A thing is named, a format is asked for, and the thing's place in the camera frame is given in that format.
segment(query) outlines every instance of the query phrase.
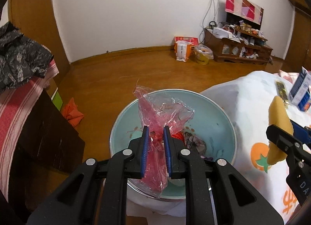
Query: plastic bag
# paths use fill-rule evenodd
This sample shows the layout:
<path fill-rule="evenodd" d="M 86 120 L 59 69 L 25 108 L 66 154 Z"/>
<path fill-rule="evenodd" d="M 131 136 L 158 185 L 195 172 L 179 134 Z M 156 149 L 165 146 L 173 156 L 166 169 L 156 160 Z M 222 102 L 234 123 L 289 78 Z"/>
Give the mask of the plastic bag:
<path fill-rule="evenodd" d="M 186 62 L 191 53 L 191 42 L 177 41 L 175 43 L 176 60 Z"/>
<path fill-rule="evenodd" d="M 196 56 L 197 63 L 203 65 L 208 64 L 208 61 L 214 58 L 212 50 L 202 44 L 194 47 L 194 54 Z"/>
<path fill-rule="evenodd" d="M 149 126 L 149 149 L 145 177 L 132 182 L 144 192 L 160 198 L 167 186 L 163 128 L 169 126 L 171 134 L 178 133 L 193 118 L 194 110 L 163 91 L 136 86 L 134 95 L 138 98 L 142 127 Z"/>

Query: wooden shelf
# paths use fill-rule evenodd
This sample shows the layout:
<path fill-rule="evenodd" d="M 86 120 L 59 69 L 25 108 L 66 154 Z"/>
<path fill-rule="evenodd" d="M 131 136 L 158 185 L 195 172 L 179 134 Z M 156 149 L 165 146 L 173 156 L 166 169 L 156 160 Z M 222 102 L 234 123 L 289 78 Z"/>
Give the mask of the wooden shelf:
<path fill-rule="evenodd" d="M 261 39 L 261 40 L 267 41 L 266 38 L 260 37 L 260 36 L 258 36 L 258 35 L 255 35 L 255 34 L 253 34 L 253 33 L 247 32 L 247 31 L 244 31 L 244 30 L 239 29 L 239 28 L 237 28 L 237 27 L 234 27 L 234 29 L 235 29 L 236 32 L 240 32 L 240 33 L 243 33 L 243 34 L 247 34 L 247 35 L 252 36 L 252 37 L 255 37 L 255 38 L 257 38 L 257 39 Z"/>
<path fill-rule="evenodd" d="M 269 62 L 269 59 L 250 59 L 250 58 L 244 58 L 244 57 L 238 57 L 238 56 L 224 56 L 224 55 L 216 55 L 214 54 L 214 60 L 216 62 L 235 62 L 235 63 L 252 63 L 252 64 L 263 64 L 266 65 Z"/>
<path fill-rule="evenodd" d="M 273 50 L 273 48 L 271 48 L 269 45 L 265 45 L 265 46 L 262 46 L 264 49 L 267 49 L 267 50 L 270 50 L 270 51 L 272 51 Z"/>
<path fill-rule="evenodd" d="M 261 46 L 257 46 L 257 45 L 251 45 L 251 44 L 246 45 L 245 42 L 242 42 L 242 41 L 241 41 L 241 44 L 243 45 L 242 47 L 248 47 L 248 48 L 253 48 L 253 49 L 258 49 L 258 50 L 262 48 Z"/>

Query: yellow bucket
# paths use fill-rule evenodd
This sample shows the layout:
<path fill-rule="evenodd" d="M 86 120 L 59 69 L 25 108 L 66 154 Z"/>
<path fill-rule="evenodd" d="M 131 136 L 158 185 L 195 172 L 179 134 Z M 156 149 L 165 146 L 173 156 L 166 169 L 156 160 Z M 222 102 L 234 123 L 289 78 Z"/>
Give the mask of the yellow bucket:
<path fill-rule="evenodd" d="M 195 46 L 194 54 L 196 62 L 202 65 L 208 64 L 208 61 L 214 58 L 212 50 L 204 45 Z"/>

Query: light blue bowl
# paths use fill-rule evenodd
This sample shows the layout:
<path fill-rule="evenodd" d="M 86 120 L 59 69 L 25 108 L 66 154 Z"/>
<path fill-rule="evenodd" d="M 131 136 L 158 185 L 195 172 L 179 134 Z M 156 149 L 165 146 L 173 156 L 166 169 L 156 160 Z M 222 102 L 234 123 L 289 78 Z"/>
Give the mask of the light blue bowl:
<path fill-rule="evenodd" d="M 188 131 L 190 132 L 194 130 L 192 133 L 195 133 L 200 139 L 205 141 L 207 147 L 205 156 L 213 157 L 214 160 L 224 158 L 233 164 L 237 140 L 233 125 L 223 109 L 214 101 L 193 91 L 179 89 L 161 91 L 165 91 L 165 93 L 171 95 L 173 98 L 180 99 L 187 106 L 195 110 L 193 119 L 187 122 L 185 127 L 188 127 Z M 110 134 L 111 156 L 126 149 L 131 139 L 141 137 L 142 132 L 139 131 L 141 127 L 138 115 L 138 103 L 137 100 L 134 100 L 123 109 L 112 127 Z M 153 198 L 142 192 L 130 181 L 128 181 L 128 185 L 137 192 Z M 178 201 L 184 200 L 185 198 L 184 186 L 176 186 L 168 182 L 167 187 L 162 192 L 161 198 L 157 200 Z"/>

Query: orange cloth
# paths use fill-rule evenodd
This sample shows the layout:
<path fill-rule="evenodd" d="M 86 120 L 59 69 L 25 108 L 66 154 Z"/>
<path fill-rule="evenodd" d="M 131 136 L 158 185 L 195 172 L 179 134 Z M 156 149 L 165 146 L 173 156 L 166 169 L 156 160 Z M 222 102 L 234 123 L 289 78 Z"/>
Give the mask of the orange cloth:
<path fill-rule="evenodd" d="M 78 111 L 78 106 L 75 104 L 73 98 L 63 108 L 62 115 L 73 127 L 76 127 L 84 118 L 84 114 Z"/>

